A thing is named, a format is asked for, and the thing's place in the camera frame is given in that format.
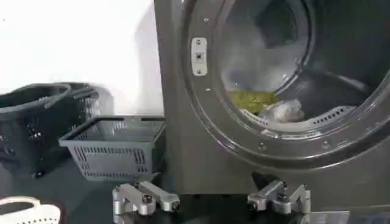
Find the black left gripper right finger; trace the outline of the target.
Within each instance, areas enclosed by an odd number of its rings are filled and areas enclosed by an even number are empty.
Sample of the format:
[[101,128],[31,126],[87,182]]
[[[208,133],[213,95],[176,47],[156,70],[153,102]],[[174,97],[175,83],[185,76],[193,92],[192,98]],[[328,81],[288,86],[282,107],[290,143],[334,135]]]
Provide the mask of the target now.
[[259,172],[252,172],[251,179],[257,191],[247,195],[247,205],[253,212],[261,212],[269,207],[283,215],[297,211],[303,215],[311,214],[311,191],[306,184],[299,185],[290,194],[286,181]]

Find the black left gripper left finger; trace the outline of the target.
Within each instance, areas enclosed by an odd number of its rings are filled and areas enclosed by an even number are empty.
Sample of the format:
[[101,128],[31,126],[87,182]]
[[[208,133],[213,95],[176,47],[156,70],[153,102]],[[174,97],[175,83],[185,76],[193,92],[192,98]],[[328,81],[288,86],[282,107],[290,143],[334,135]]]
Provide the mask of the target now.
[[164,212],[175,213],[180,209],[180,198],[148,181],[120,184],[112,190],[113,223],[125,223],[124,215],[136,212],[141,216],[152,215],[157,206]]

